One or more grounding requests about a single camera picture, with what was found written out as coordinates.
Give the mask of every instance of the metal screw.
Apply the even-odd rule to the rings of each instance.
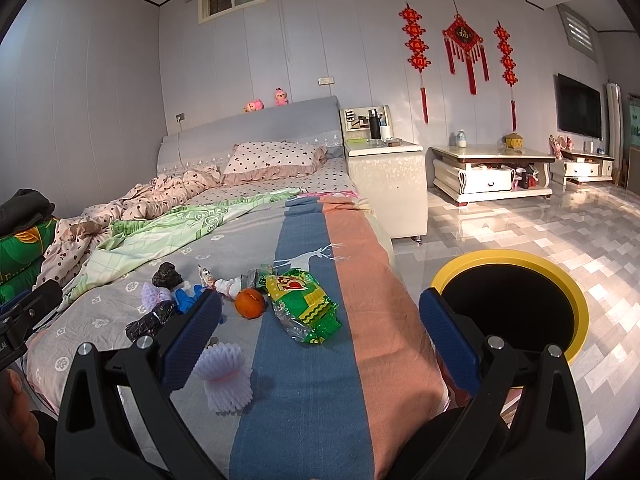
[[[82,343],[78,347],[78,353],[80,355],[87,355],[91,351],[91,343]]]
[[[136,346],[141,350],[149,348],[154,343],[154,339],[149,335],[143,335],[136,341]]]
[[[489,346],[494,350],[502,350],[504,348],[504,339],[498,337],[497,335],[492,335],[487,340]]]
[[[553,357],[560,357],[562,355],[562,349],[558,345],[549,345],[549,353]]]

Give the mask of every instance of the polka dot pillow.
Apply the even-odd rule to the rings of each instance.
[[[315,173],[326,160],[326,146],[293,142],[243,142],[222,174],[224,184]]]

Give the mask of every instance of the deer print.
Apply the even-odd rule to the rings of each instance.
[[[292,269],[295,267],[297,269],[309,271],[309,260],[313,256],[317,256],[318,258],[328,258],[330,260],[343,260],[344,256],[333,256],[333,251],[331,250],[334,247],[342,247],[344,244],[329,244],[327,247],[323,247],[322,249],[318,249],[315,251],[311,251],[309,253],[300,254],[300,256],[296,256],[290,260],[275,260],[274,266],[275,268],[284,267],[286,265],[290,266]]]

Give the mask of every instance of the window frame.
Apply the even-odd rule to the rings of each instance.
[[[575,12],[570,7],[560,4],[558,5],[558,12],[560,13],[560,20],[562,21],[562,26],[564,27],[564,33],[566,34],[567,42],[570,46],[572,46],[575,50],[583,53],[585,56],[593,59],[596,63],[598,62],[598,54],[596,53],[596,44],[593,37],[594,28],[591,27],[591,24],[585,20],[580,14]],[[584,46],[580,41],[576,40],[574,37],[574,33],[571,31],[571,27],[568,23],[568,15],[571,16],[575,21],[581,22],[584,28],[589,35],[589,42],[591,43],[591,49]]]
[[[234,10],[245,9],[247,7],[251,7],[257,4],[263,4],[267,0],[253,0],[252,2],[247,2],[244,4],[236,5],[236,0],[231,0],[231,7],[225,10],[221,10],[220,12],[216,12],[215,14],[210,14],[207,16],[209,12],[209,0],[198,0],[198,24],[206,23],[210,20],[213,20],[219,16],[224,16]]]

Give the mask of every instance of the headboard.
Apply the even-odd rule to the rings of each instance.
[[[239,142],[296,140],[342,143],[338,99],[335,96],[264,108],[166,136],[158,153],[158,173],[175,166],[220,160]]]

